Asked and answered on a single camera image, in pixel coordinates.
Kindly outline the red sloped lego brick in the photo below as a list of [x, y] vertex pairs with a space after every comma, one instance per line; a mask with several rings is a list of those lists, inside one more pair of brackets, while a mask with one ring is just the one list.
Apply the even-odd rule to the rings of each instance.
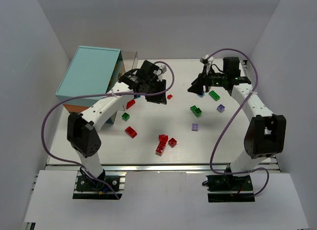
[[136, 103], [136, 101], [135, 101], [134, 99], [131, 100], [131, 101], [129, 101], [129, 102], [127, 103], [127, 105], [126, 105], [126, 109], [131, 108], [135, 103]]

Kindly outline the red square lego brick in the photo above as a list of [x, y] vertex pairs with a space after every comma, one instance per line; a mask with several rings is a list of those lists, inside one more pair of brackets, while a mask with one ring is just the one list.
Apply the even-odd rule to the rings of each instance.
[[168, 141], [168, 144], [169, 144], [170, 147], [174, 147], [177, 144], [177, 141], [174, 138], [171, 138]]

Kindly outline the red long lego plate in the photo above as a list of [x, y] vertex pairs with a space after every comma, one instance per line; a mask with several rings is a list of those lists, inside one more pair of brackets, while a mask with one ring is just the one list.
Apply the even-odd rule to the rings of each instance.
[[161, 141], [156, 148], [156, 155], [161, 156], [165, 150], [165, 147], [166, 147], [166, 143]]

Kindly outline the red round lego piece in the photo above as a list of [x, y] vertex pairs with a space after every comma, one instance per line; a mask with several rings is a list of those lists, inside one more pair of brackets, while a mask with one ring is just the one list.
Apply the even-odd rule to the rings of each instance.
[[159, 135], [158, 138], [159, 138], [159, 141], [160, 141], [160, 142], [164, 142], [164, 143], [167, 143], [167, 142], [168, 142], [168, 136], [165, 135], [165, 134]]

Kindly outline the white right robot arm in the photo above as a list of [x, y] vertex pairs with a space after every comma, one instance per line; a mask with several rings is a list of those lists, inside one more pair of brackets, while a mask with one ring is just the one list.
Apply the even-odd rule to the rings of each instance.
[[225, 57], [221, 72], [212, 69], [212, 56], [206, 55], [200, 61], [204, 65], [203, 71], [192, 82], [188, 92], [201, 95], [210, 87], [223, 87], [249, 121], [243, 141], [244, 150], [229, 165], [229, 173], [233, 176], [246, 176], [261, 161], [283, 151], [286, 118], [267, 108], [255, 93], [255, 86], [249, 78], [241, 76], [238, 57]]

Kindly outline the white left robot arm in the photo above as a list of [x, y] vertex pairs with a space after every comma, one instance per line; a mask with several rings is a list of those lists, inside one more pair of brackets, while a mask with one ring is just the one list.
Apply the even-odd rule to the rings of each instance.
[[165, 72], [165, 65], [158, 66], [146, 60], [140, 68], [124, 73], [106, 97], [79, 114], [69, 115], [66, 138], [80, 157], [81, 174], [93, 188], [99, 189], [105, 179], [98, 156], [102, 145], [98, 135], [101, 127], [136, 95], [144, 95], [148, 102], [165, 105], [166, 80], [162, 77]]

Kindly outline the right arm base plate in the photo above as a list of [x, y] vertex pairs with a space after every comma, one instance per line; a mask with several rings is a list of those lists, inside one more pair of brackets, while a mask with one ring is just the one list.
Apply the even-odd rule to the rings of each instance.
[[255, 202], [249, 175], [207, 175], [202, 186], [207, 188], [209, 203]]

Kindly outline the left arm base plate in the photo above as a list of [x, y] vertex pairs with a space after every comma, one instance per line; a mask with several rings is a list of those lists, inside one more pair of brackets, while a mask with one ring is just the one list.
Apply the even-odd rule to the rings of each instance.
[[[104, 182], [108, 183], [120, 199], [125, 185], [125, 172], [107, 172]], [[106, 184], [98, 183], [97, 188], [93, 188], [86, 177], [77, 173], [73, 199], [79, 200], [118, 200], [115, 194]]]

